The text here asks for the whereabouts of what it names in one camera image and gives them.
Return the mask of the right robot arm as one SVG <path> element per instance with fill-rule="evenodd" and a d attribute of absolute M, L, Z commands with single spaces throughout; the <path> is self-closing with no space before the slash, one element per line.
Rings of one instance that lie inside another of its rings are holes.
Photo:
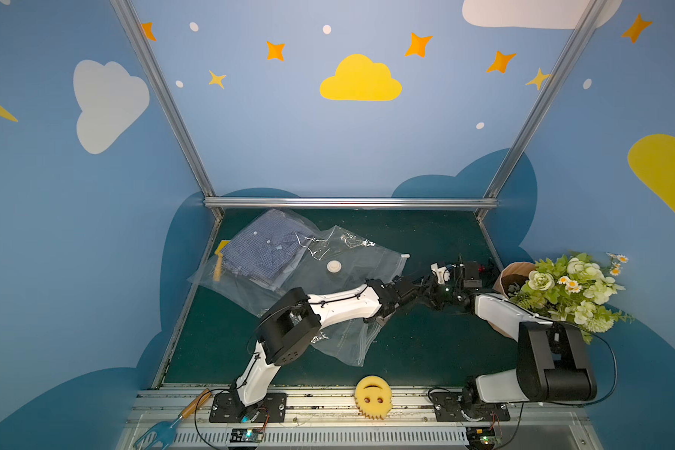
<path fill-rule="evenodd" d="M 562 320 L 518 306 L 507 296 L 509 281 L 536 281 L 536 265 L 514 262 L 500 273 L 495 292 L 481 292 L 473 264 L 433 264 L 426 285 L 436 294 L 433 304 L 461 303 L 501 335 L 517 343 L 517 367 L 481 375 L 466 382 L 461 408 L 504 403 L 588 403 L 597 396 L 597 382 L 581 330 Z"/>

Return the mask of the blue checkered shirt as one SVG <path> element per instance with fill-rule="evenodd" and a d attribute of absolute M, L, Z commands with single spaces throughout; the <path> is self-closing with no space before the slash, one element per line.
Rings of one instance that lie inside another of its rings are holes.
<path fill-rule="evenodd" d="M 221 269 L 276 291 L 294 271 L 317 232 L 303 217 L 269 209 L 220 251 Z"/>

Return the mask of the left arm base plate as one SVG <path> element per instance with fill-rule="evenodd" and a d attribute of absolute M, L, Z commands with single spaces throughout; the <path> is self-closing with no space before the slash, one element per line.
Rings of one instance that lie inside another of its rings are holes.
<path fill-rule="evenodd" d="M 210 423 L 283 423 L 287 410 L 287 395 L 268 393 L 258 403 L 244 406 L 238 395 L 220 391 L 213 398 Z"/>

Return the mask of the clear plastic vacuum bag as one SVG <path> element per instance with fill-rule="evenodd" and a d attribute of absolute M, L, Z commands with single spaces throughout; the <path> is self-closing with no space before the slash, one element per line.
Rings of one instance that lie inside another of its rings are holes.
<path fill-rule="evenodd" d="M 333 294 L 356 288 L 368 279 L 388 282 L 401 275 L 407 255 L 382 247 L 341 226 L 320 230 L 309 219 L 302 218 L 318 232 L 309 240 L 294 271 L 276 291 L 223 270 L 220 281 L 213 281 L 217 262 L 214 254 L 190 277 L 190 282 L 221 294 L 255 316 L 261 316 L 292 288 L 300 287 L 307 294 Z"/>

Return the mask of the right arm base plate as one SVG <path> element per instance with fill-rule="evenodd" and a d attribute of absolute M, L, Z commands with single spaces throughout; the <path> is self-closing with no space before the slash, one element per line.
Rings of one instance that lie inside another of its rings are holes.
<path fill-rule="evenodd" d="M 438 422 L 507 422 L 511 419 L 504 403 L 485 403 L 472 397 L 463 399 L 458 392 L 430 390 L 427 399 Z"/>

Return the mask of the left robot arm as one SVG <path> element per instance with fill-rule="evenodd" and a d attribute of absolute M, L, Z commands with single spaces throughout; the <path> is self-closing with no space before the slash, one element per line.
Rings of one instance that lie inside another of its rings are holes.
<path fill-rule="evenodd" d="M 410 303 L 426 299 L 428 291 L 425 281 L 401 277 L 388 283 L 369 279 L 335 294 L 290 290 L 262 316 L 255 329 L 255 348 L 232 393 L 242 409 L 259 404 L 279 370 L 303 356 L 320 332 L 352 320 L 383 323 Z"/>

